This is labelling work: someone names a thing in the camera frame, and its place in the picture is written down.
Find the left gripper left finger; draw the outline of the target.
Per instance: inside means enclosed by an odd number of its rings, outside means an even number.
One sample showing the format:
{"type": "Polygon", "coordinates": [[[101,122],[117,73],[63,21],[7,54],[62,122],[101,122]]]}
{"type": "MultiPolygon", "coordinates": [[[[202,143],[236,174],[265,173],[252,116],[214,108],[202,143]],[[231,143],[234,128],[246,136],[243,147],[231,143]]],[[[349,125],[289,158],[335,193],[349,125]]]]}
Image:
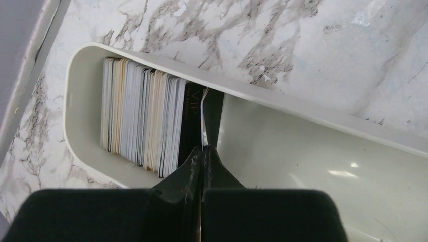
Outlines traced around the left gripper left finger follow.
{"type": "Polygon", "coordinates": [[[152,188],[39,190],[4,241],[199,241],[201,158],[195,147],[152,188]]]}

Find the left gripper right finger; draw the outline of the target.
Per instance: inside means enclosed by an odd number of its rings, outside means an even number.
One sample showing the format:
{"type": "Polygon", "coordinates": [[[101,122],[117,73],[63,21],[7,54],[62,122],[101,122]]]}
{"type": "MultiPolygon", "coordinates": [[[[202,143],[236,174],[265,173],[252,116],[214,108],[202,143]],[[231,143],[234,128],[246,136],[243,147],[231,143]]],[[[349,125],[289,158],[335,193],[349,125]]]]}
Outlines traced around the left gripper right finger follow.
{"type": "Polygon", "coordinates": [[[347,241],[338,209],[325,192],[247,188],[211,145],[204,148],[203,165],[203,241],[347,241]]]}

